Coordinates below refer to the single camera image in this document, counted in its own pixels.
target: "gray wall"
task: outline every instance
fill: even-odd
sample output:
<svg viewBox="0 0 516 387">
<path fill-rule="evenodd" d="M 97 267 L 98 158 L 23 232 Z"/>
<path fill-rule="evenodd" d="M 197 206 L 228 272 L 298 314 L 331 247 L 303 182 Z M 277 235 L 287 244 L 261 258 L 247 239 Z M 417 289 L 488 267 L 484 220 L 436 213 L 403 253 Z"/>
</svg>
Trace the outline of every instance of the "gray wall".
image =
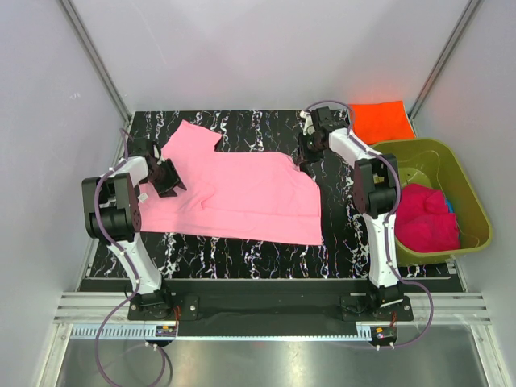
<svg viewBox="0 0 516 387">
<path fill-rule="evenodd" d="M 506 363 L 516 376 L 516 2 L 484 2 L 419 116 L 422 136 L 457 152 L 493 223 L 493 243 L 460 257 L 471 290 L 485 295 Z"/>
<path fill-rule="evenodd" d="M 0 380 L 29 386 L 84 258 L 81 179 L 122 123 L 57 1 L 4 1 L 0 21 Z"/>
<path fill-rule="evenodd" d="M 466 0 L 73 0 L 130 110 L 416 99 Z"/>
</svg>

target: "pink cloth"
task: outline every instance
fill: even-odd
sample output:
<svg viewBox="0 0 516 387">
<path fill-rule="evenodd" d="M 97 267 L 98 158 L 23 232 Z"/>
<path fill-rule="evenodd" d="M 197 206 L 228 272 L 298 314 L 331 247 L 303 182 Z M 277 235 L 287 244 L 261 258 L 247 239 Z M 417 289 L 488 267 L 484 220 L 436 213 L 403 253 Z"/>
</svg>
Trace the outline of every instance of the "pink cloth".
<svg viewBox="0 0 516 387">
<path fill-rule="evenodd" d="M 141 185 L 142 231 L 279 243 L 322 242 L 317 184 L 279 152 L 215 152 L 222 135 L 183 121 L 163 147 L 188 190 Z"/>
<path fill-rule="evenodd" d="M 457 217 L 450 214 L 443 192 L 410 184 L 402 191 L 394 233 L 415 252 L 444 252 L 459 248 Z"/>
</svg>

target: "orange cloth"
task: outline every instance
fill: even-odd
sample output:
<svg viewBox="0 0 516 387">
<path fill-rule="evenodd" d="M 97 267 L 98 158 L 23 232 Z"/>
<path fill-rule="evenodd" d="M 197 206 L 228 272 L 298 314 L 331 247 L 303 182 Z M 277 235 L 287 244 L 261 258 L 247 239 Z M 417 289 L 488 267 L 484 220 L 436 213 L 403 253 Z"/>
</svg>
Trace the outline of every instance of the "orange cloth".
<svg viewBox="0 0 516 387">
<path fill-rule="evenodd" d="M 366 144 L 415 138 L 403 101 L 352 105 L 352 108 L 356 116 L 353 131 Z"/>
</svg>

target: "metal floor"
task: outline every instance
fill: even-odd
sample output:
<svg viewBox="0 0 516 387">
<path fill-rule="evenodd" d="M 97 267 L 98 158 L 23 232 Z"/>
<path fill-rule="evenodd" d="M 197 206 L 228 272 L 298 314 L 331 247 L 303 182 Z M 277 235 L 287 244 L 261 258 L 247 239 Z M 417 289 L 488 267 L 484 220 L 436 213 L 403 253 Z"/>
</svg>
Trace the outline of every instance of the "metal floor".
<svg viewBox="0 0 516 387">
<path fill-rule="evenodd" d="M 400 327 L 399 343 L 418 334 Z M 107 374 L 124 387 L 149 385 L 161 359 L 137 341 L 103 340 Z M 366 343 L 176 341 L 165 351 L 173 366 L 159 386 L 342 387 L 487 386 L 468 327 L 432 327 L 414 346 L 377 353 Z M 102 386 L 94 341 L 71 339 L 59 387 Z"/>
</svg>

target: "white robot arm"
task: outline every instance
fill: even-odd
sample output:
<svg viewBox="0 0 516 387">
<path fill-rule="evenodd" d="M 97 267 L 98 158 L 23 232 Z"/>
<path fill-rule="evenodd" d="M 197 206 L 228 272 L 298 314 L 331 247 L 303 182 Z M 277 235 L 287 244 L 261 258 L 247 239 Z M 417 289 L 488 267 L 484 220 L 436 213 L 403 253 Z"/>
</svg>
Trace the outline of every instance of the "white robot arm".
<svg viewBox="0 0 516 387">
<path fill-rule="evenodd" d="M 305 126 L 298 137 L 296 164 L 319 161 L 323 158 L 323 151 L 329 149 L 353 167 L 353 202 L 364 216 L 368 230 L 371 257 L 369 280 L 374 286 L 372 303 L 377 308 L 402 302 L 403 294 L 394 274 L 397 271 L 394 237 L 396 216 L 388 216 L 396 201 L 393 176 L 374 156 L 379 153 L 346 128 L 345 122 L 336 121 L 328 107 L 312 110 L 311 113 L 302 112 L 302 117 Z M 397 170 L 393 155 L 383 157 Z M 386 245 L 389 246 L 390 260 Z"/>
<path fill-rule="evenodd" d="M 89 236 L 100 239 L 116 255 L 131 280 L 132 288 L 138 289 L 138 294 L 131 300 L 134 319 L 157 318 L 169 313 L 173 300 L 139 233 L 138 184 L 152 183 L 162 198 L 177 196 L 173 190 L 175 187 L 186 187 L 172 161 L 163 159 L 155 142 L 135 139 L 132 145 L 134 150 L 127 162 L 103 182 L 98 197 L 102 225 L 114 243 L 106 239 L 95 216 L 94 195 L 101 177 L 91 177 L 82 182 L 85 225 Z"/>
</svg>

